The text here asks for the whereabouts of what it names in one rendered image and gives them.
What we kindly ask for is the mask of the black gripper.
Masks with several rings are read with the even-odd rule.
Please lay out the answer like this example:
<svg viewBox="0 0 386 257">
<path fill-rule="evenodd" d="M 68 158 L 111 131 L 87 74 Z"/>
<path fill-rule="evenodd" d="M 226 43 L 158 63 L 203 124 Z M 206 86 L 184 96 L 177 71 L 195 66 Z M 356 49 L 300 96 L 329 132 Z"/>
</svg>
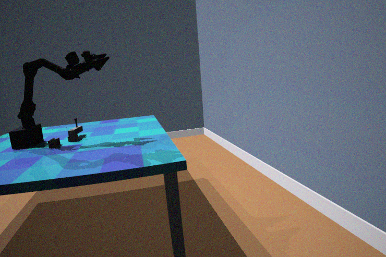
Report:
<svg viewBox="0 0 386 257">
<path fill-rule="evenodd" d="M 94 55 L 94 56 L 93 56 Z M 95 68 L 97 71 L 101 70 L 103 65 L 106 63 L 106 61 L 109 59 L 109 57 L 105 57 L 106 53 L 101 55 L 96 54 L 90 54 L 90 58 L 92 59 L 92 62 L 85 64 L 86 61 L 82 61 L 82 65 L 85 71 L 89 71 L 91 68 Z"/>
</svg>

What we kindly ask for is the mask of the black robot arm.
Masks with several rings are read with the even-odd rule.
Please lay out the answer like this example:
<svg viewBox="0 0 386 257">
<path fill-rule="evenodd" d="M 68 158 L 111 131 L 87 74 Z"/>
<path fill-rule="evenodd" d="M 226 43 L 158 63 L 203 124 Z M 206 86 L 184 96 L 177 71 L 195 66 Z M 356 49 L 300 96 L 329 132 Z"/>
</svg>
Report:
<svg viewBox="0 0 386 257">
<path fill-rule="evenodd" d="M 89 50 L 84 51 L 81 56 L 84 57 L 86 61 L 85 64 L 92 62 Z M 79 74 L 85 72 L 83 65 L 79 63 L 79 58 L 76 52 L 68 53 L 65 59 L 69 64 L 66 68 L 62 68 L 52 62 L 49 62 L 44 58 L 40 58 L 38 60 L 26 62 L 23 64 L 23 73 L 25 75 L 24 101 L 21 104 L 20 112 L 17 116 L 19 119 L 21 119 L 21 123 L 23 126 L 22 129 L 33 127 L 35 125 L 34 119 L 32 117 L 34 115 L 36 106 L 36 104 L 34 104 L 32 100 L 33 81 L 39 68 L 44 66 L 45 68 L 48 68 L 49 70 L 52 70 L 55 73 L 58 73 L 65 80 L 72 80 L 75 77 L 80 79 Z"/>
</svg>

